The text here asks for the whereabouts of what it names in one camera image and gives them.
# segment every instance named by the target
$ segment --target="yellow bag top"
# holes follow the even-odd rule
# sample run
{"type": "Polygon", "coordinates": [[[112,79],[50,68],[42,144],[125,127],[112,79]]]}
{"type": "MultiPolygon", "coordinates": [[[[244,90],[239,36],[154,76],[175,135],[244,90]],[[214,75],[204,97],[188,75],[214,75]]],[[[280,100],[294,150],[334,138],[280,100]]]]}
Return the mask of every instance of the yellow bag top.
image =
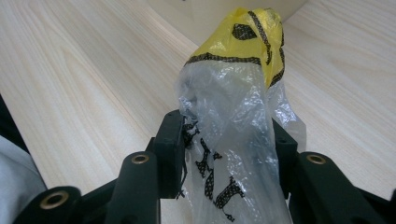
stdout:
{"type": "Polygon", "coordinates": [[[283,43],[282,22],[275,11],[240,7],[220,23],[187,63],[202,60],[256,63],[262,67],[268,89],[282,78],[285,70],[283,43]]]}

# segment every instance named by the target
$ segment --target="metal grommet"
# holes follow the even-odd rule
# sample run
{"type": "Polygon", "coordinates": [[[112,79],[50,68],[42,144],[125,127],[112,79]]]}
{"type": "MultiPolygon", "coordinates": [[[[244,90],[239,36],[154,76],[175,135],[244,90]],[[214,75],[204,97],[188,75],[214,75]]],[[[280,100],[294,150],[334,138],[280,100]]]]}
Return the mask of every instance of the metal grommet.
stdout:
{"type": "Polygon", "coordinates": [[[67,193],[64,190],[59,190],[51,193],[50,195],[47,195],[47,197],[45,197],[41,201],[40,207],[46,210],[56,208],[62,205],[63,203],[65,203],[68,198],[69,198],[69,193],[67,193]]]}
{"type": "Polygon", "coordinates": [[[307,155],[306,158],[315,164],[323,165],[324,163],[326,163],[326,160],[319,155],[311,154],[307,155]]]}
{"type": "Polygon", "coordinates": [[[132,162],[134,164],[142,164],[142,163],[145,163],[148,160],[149,160],[149,156],[148,155],[136,155],[136,156],[132,157],[132,162]]]}

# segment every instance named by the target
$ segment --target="wrinkled plastic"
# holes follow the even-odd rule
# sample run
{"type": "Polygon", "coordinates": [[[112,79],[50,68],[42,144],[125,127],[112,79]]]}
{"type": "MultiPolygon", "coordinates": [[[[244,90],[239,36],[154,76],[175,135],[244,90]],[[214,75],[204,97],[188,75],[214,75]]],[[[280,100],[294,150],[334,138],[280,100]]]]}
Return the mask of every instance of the wrinkled plastic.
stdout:
{"type": "Polygon", "coordinates": [[[282,45],[272,9],[238,8],[180,71],[179,110],[191,140],[185,194],[194,223],[291,223],[271,117],[294,131],[304,124],[280,81],[282,45]]]}

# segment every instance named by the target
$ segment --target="light wood grain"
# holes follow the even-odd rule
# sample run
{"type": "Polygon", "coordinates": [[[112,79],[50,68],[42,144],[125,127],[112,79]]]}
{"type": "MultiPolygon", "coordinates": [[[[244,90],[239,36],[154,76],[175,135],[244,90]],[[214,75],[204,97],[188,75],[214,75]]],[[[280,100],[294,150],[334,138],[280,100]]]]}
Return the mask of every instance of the light wood grain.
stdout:
{"type": "MultiPolygon", "coordinates": [[[[197,46],[143,0],[0,8],[0,92],[46,184],[86,193],[112,180],[177,108],[173,85],[197,46]]],[[[394,1],[311,0],[284,23],[287,94],[307,150],[387,199],[396,188],[395,15],[394,1]]],[[[186,204],[164,204],[163,223],[191,219],[186,204]]]]}

